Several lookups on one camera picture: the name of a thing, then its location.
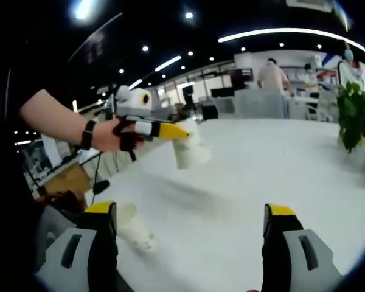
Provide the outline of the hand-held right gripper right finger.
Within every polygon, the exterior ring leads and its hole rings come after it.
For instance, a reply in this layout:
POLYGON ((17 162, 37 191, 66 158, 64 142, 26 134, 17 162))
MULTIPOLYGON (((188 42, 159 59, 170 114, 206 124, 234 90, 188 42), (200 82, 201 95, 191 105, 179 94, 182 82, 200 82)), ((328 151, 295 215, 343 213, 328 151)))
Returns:
POLYGON ((266 204, 262 291, 333 291, 343 278, 333 251, 286 206, 266 204))

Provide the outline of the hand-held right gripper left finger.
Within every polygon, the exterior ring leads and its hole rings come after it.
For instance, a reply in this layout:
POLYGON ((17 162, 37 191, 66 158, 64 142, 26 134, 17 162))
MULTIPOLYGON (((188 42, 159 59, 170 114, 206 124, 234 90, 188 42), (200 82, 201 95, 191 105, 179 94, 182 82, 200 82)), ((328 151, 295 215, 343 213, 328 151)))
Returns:
POLYGON ((93 204, 75 223, 46 207, 36 233, 35 277, 47 291, 117 291, 116 203, 93 204))

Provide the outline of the person's left hand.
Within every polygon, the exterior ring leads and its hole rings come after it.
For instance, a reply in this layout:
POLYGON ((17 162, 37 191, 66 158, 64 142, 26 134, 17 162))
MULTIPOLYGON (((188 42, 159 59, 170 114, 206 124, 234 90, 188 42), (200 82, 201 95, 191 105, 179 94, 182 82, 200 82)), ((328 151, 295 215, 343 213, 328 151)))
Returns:
POLYGON ((134 130, 134 123, 114 118, 96 123, 92 148, 99 151, 131 151, 143 146, 143 138, 134 130))

